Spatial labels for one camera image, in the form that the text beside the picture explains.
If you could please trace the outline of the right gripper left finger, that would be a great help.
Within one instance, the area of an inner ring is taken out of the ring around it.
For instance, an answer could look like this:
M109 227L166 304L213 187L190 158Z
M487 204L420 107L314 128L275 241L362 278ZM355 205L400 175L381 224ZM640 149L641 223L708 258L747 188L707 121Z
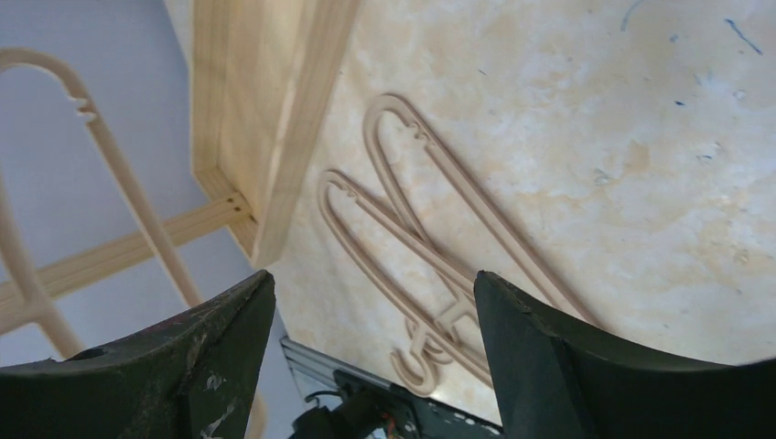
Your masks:
M4 438L242 438L275 313L254 273L151 327L1 370Z

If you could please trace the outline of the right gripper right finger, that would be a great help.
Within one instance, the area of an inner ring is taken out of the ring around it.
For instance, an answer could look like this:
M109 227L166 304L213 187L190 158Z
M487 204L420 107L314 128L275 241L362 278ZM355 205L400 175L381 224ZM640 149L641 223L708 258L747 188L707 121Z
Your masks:
M480 330L508 438L772 438L775 362L731 366L617 337L477 274Z

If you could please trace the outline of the beige plastic hanger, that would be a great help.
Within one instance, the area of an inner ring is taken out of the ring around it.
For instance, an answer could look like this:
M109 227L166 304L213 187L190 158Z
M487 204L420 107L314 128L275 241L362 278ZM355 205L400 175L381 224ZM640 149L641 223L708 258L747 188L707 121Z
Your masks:
M344 192L406 248L430 265L443 281L451 284L457 302L438 316L426 313L350 234L330 204L329 189L332 187ZM487 360L465 348L455 331L455 324L464 316L479 322L473 297L474 274L446 259L432 241L424 240L417 232L406 228L396 214L338 170L327 170L321 174L317 197L320 212L339 244L404 316L410 348L406 352L395 350L390 354L393 370L403 385L413 394L427 397L436 390L439 382L437 365L455 362L491 389L493 383Z
M401 224L417 232L422 239L432 241L439 252L412 210L387 162L379 139L379 120L384 112L393 113L405 127L413 130L415 139L421 142L423 149L451 186L552 306L596 327L602 325L549 264L540 258L538 251L505 219L486 192L475 183L412 105L398 95L386 93L372 100L364 116L362 134L368 156L390 199L389 210L397 215Z
M130 166L117 146L113 134L100 115L93 99L80 77L63 61L28 48L5 48L1 52L1 67L32 67L48 72L58 80L67 96L77 104L77 111L85 124L120 188L125 202L132 211L144 238L155 256L161 261L173 284L190 303L190 309L203 301L178 257L172 241L152 210L145 192L140 188ZM27 323L36 323L60 351L61 360L69 359L86 350L71 331L66 320L54 305L40 280L7 201L1 204L1 259L13 286L24 299L24 307L15 316L2 320L2 329L13 329Z

